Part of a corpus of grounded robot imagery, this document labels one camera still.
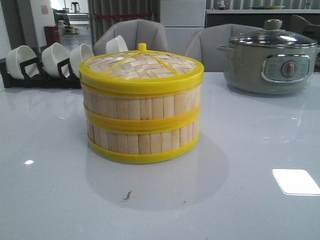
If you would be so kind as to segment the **white bowl rightmost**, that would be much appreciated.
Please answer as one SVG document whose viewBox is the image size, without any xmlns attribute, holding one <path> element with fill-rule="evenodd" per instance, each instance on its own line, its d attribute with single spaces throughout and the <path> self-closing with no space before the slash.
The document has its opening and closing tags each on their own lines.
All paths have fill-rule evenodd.
<svg viewBox="0 0 320 240">
<path fill-rule="evenodd" d="M 105 44 L 105 51 L 107 54 L 126 52 L 128 51 L 128 47 L 124 38 L 118 35 Z"/>
</svg>

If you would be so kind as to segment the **green electric cooking pot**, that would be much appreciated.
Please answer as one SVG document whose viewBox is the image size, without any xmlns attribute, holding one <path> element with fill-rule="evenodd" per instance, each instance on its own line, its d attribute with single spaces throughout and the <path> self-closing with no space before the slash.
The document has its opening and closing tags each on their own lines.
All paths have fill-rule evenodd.
<svg viewBox="0 0 320 240">
<path fill-rule="evenodd" d="M 219 45 L 226 53 L 224 78 L 233 87 L 253 93 L 287 95 L 309 86 L 319 46 L 272 48 Z"/>
</svg>

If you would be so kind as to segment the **black dish rack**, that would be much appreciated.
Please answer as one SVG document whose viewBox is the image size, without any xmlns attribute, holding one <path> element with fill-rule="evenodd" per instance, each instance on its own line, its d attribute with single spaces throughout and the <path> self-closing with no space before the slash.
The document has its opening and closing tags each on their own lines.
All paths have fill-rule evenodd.
<svg viewBox="0 0 320 240">
<path fill-rule="evenodd" d="M 39 73 L 30 77 L 26 73 L 26 67 L 31 64 L 36 64 L 39 68 Z M 64 59 L 57 63 L 58 77 L 50 76 L 45 70 L 43 63 L 38 57 L 23 61 L 22 67 L 23 79 L 13 78 L 6 67 L 6 59 L 0 60 L 0 73 L 2 82 L 5 88 L 61 88 L 61 89 L 80 89 L 80 79 L 73 73 L 70 59 Z"/>
</svg>

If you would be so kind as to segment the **red bin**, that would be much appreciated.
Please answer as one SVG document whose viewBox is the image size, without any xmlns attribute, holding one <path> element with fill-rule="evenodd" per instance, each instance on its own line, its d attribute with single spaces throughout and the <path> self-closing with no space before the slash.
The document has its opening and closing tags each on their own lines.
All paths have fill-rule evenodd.
<svg viewBox="0 0 320 240">
<path fill-rule="evenodd" d="M 44 26 L 46 45 L 49 47 L 54 43 L 60 43 L 59 28 L 56 25 Z"/>
</svg>

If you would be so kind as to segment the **bamboo steamer base tier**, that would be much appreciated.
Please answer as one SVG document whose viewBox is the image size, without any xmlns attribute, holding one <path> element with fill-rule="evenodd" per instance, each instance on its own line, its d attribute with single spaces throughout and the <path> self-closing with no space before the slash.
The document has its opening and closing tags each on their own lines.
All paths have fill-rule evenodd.
<svg viewBox="0 0 320 240">
<path fill-rule="evenodd" d="M 198 143 L 200 120 L 169 131 L 126 134 L 101 129 L 87 123 L 89 145 L 99 155 L 121 163 L 151 164 L 177 158 Z"/>
</svg>

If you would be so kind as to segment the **grey chair right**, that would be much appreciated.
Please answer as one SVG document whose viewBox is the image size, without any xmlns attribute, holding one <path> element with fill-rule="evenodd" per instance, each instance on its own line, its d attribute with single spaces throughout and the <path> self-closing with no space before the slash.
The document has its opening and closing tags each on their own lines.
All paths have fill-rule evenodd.
<svg viewBox="0 0 320 240">
<path fill-rule="evenodd" d="M 218 46 L 228 45 L 231 37 L 256 30 L 260 28 L 233 23 L 204 28 L 193 34 L 183 55 L 201 62 L 205 72 L 223 72 L 227 57 Z"/>
</svg>

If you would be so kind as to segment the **white bowl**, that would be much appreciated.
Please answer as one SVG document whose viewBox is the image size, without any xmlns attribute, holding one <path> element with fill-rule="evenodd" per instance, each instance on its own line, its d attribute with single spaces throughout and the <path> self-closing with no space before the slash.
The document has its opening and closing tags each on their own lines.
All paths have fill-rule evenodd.
<svg viewBox="0 0 320 240">
<path fill-rule="evenodd" d="M 70 65 L 73 73 L 77 78 L 80 78 L 80 63 L 83 61 L 92 58 L 94 53 L 92 49 L 85 43 L 74 48 L 69 54 Z"/>
<path fill-rule="evenodd" d="M 44 70 L 49 76 L 59 78 L 58 63 L 68 59 L 69 52 L 63 45 L 55 42 L 42 52 L 41 60 Z"/>
<path fill-rule="evenodd" d="M 7 72 L 14 78 L 23 80 L 24 76 L 20 63 L 36 58 L 35 52 L 27 45 L 21 45 L 11 50 L 6 57 Z"/>
<path fill-rule="evenodd" d="M 118 35 L 105 44 L 105 51 L 107 54 L 126 52 L 128 51 L 128 47 L 124 38 Z"/>
</svg>

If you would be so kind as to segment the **grey chair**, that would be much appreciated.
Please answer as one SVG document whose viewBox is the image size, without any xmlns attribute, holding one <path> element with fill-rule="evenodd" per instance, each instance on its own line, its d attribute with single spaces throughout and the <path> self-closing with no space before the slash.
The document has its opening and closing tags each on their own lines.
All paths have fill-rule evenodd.
<svg viewBox="0 0 320 240">
<path fill-rule="evenodd" d="M 205 72 L 223 72 L 227 57 L 218 46 L 228 45 L 231 37 L 256 30 L 260 28 L 233 23 L 204 28 L 193 34 L 183 55 L 201 62 Z"/>
<path fill-rule="evenodd" d="M 168 52 L 165 26 L 159 22 L 134 19 L 112 25 L 93 45 L 95 55 L 106 53 L 106 43 L 117 36 L 122 36 L 128 50 L 136 50 L 139 43 L 145 43 L 148 50 Z"/>
</svg>

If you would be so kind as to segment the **white bowl far left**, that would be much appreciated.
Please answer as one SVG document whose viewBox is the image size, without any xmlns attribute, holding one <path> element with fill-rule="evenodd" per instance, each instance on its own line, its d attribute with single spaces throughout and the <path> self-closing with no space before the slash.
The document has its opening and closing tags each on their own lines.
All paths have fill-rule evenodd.
<svg viewBox="0 0 320 240">
<path fill-rule="evenodd" d="M 35 52 L 27 45 L 21 45 L 11 50 L 6 57 L 7 72 L 14 78 L 23 80 L 24 76 L 20 63 L 36 58 Z"/>
</svg>

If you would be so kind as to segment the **woven bamboo steamer lid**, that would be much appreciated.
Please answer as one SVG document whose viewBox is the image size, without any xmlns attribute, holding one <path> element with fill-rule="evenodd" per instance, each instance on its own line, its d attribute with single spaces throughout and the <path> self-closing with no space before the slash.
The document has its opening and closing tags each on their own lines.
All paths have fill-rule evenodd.
<svg viewBox="0 0 320 240">
<path fill-rule="evenodd" d="M 193 89 L 204 77 L 198 60 L 169 52 L 137 50 L 97 55 L 79 65 L 83 87 L 113 95 L 164 96 Z"/>
</svg>

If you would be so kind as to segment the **glass pot lid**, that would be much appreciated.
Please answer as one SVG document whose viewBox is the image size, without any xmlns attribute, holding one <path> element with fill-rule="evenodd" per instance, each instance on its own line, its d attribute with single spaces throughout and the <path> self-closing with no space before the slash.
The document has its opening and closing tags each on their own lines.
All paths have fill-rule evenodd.
<svg viewBox="0 0 320 240">
<path fill-rule="evenodd" d="M 270 48 L 311 48 L 318 42 L 299 33 L 281 29 L 282 20 L 267 19 L 264 28 L 230 38 L 231 44 Z"/>
</svg>

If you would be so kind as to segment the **grey chair left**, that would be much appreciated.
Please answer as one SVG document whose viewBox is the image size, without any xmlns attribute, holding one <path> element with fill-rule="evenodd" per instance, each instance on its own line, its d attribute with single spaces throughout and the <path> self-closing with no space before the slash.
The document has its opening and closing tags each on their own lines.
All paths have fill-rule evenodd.
<svg viewBox="0 0 320 240">
<path fill-rule="evenodd" d="M 95 55 L 106 53 L 106 43 L 117 36 L 122 36 L 128 50 L 136 50 L 139 43 L 145 43 L 148 50 L 168 52 L 165 26 L 159 22 L 134 19 L 112 25 L 93 45 Z"/>
</svg>

